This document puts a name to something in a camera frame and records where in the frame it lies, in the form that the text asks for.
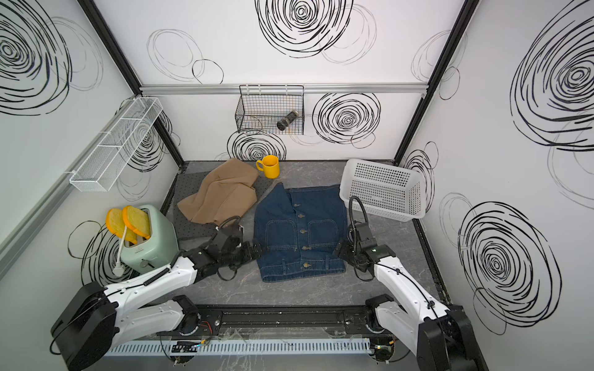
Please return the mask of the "blue denim skirt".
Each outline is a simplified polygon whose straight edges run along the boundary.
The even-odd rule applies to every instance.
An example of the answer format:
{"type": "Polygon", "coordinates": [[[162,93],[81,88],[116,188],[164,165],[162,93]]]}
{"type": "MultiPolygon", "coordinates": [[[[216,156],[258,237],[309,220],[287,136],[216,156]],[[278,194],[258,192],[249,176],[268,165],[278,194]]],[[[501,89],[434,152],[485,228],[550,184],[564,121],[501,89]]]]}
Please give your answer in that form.
{"type": "Polygon", "coordinates": [[[346,271],[334,255],[347,238],[347,210],[340,186],[286,188],[280,182],[255,210],[254,240],[264,250],[258,259],[266,283],[346,271]]]}

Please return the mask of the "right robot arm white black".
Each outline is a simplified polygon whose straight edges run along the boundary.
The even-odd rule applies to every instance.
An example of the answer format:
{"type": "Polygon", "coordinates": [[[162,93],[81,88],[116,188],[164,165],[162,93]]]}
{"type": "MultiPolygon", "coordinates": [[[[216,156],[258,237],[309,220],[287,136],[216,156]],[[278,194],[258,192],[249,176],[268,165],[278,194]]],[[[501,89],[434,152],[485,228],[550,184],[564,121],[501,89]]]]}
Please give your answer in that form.
{"type": "Polygon", "coordinates": [[[367,224],[350,227],[335,255],[389,290],[366,301],[366,325],[372,332],[390,332],[415,356],[420,370],[488,369],[464,309],[431,296],[393,250],[377,243],[367,224]]]}

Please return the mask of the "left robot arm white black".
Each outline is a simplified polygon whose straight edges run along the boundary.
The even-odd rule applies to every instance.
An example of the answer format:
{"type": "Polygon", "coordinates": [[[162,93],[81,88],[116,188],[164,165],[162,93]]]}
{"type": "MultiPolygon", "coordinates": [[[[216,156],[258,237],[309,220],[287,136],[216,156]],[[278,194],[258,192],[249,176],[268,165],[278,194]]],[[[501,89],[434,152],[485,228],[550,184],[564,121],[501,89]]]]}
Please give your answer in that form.
{"type": "Polygon", "coordinates": [[[215,275],[222,267],[237,271],[262,255],[261,244],[244,241],[238,225],[224,227],[204,244],[181,250],[170,263],[135,278],[81,287],[51,328],[49,350],[69,370],[84,370],[123,343],[160,332],[193,336],[204,323],[185,295],[156,303],[175,290],[215,275]]]}

